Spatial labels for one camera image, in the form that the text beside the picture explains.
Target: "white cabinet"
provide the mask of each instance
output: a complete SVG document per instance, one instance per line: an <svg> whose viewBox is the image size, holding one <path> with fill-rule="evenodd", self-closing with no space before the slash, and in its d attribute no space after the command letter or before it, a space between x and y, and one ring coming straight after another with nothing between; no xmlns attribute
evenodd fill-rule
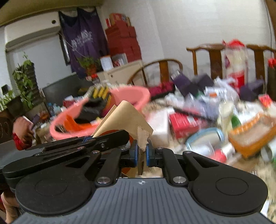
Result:
<svg viewBox="0 0 276 224"><path fill-rule="evenodd" d="M109 80L111 84L126 84L129 78L143 66L141 60L130 62L126 65L115 67L109 71L98 72L100 81ZM142 72L134 79L136 86L144 86L145 82L143 79Z"/></svg>

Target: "red sleeve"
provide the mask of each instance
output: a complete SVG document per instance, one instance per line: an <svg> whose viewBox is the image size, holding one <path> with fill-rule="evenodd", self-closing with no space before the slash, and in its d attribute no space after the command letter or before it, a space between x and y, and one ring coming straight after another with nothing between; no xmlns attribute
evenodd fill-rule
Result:
<svg viewBox="0 0 276 224"><path fill-rule="evenodd" d="M15 146L18 150L24 150L24 149L27 149L29 147L31 147L32 145L29 144L29 145L26 145L24 144L21 139L18 138L18 136L16 135L16 133L12 133L12 138L15 142Z"/></svg>

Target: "pink plastic basin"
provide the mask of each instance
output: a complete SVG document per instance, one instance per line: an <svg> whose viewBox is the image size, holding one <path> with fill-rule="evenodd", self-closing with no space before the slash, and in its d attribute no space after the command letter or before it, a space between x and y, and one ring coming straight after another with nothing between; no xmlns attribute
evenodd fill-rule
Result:
<svg viewBox="0 0 276 224"><path fill-rule="evenodd" d="M148 89L142 86L125 86L125 87L120 87L118 89L112 89L110 90L110 92L112 94L112 99L110 102L109 109L111 109L113 105L119 105L120 102L125 100L131 103L132 105L134 105L136 110L141 112L142 108L150 101L150 93ZM82 137L82 136L93 134L97 126L92 126L91 128L88 128L86 130L71 132L71 133L60 133L55 130L56 125L64 124L64 121L66 120L67 115L70 115L73 118L77 118L81 112L83 105L87 101L88 101L88 98L73 104L67 110L60 113L51 122L49 131L55 140L61 140L61 139L66 139L71 137Z"/></svg>

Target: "person's hand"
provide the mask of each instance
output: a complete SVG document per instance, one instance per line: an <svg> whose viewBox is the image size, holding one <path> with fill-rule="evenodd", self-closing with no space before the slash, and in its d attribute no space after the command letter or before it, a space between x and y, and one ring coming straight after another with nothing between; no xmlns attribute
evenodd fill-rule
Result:
<svg viewBox="0 0 276 224"><path fill-rule="evenodd" d="M15 133L24 144L32 142L34 132L30 130L30 122L23 117L16 119L12 132Z"/></svg>

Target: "metal screw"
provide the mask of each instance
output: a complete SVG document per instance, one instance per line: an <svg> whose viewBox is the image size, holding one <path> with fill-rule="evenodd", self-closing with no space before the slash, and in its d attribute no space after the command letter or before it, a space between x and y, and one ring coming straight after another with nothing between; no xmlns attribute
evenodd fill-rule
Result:
<svg viewBox="0 0 276 224"><path fill-rule="evenodd" d="M106 183L109 183L110 182L110 178L109 177L99 177L97 179L97 182L98 183L102 183L102 184L106 184Z"/></svg>
<svg viewBox="0 0 276 224"><path fill-rule="evenodd" d="M184 183L184 182L186 182L186 178L185 178L185 177L178 176L178 177L174 177L174 178L173 178L173 181L174 181L175 183Z"/></svg>

